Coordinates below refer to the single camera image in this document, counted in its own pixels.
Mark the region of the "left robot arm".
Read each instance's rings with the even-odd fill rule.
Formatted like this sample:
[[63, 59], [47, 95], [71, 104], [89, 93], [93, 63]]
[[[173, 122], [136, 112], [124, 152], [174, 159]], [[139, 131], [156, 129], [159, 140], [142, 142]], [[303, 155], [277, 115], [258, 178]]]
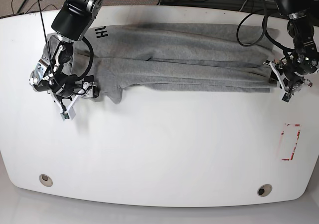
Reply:
[[319, 52], [314, 41], [314, 27], [308, 17], [315, 0], [274, 0], [279, 13], [289, 19], [287, 31], [293, 39], [294, 49], [289, 50], [274, 42], [284, 53], [285, 63], [271, 63], [280, 88], [285, 91], [282, 100], [288, 102], [302, 85], [310, 85], [308, 74], [319, 71]]

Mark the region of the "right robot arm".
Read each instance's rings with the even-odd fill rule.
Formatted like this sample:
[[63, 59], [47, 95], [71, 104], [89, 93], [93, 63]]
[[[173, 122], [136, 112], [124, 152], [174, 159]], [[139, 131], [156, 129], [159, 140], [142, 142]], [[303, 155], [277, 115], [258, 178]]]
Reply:
[[[63, 120], [73, 119], [73, 106], [80, 98], [97, 98], [100, 89], [89, 71], [94, 51], [85, 33], [96, 19], [103, 0], [65, 0], [51, 27], [55, 33], [45, 38], [41, 58], [32, 71], [29, 83], [37, 92], [47, 91], [58, 105]], [[63, 73], [73, 57], [73, 44], [83, 41], [89, 49], [88, 66], [80, 76]]]

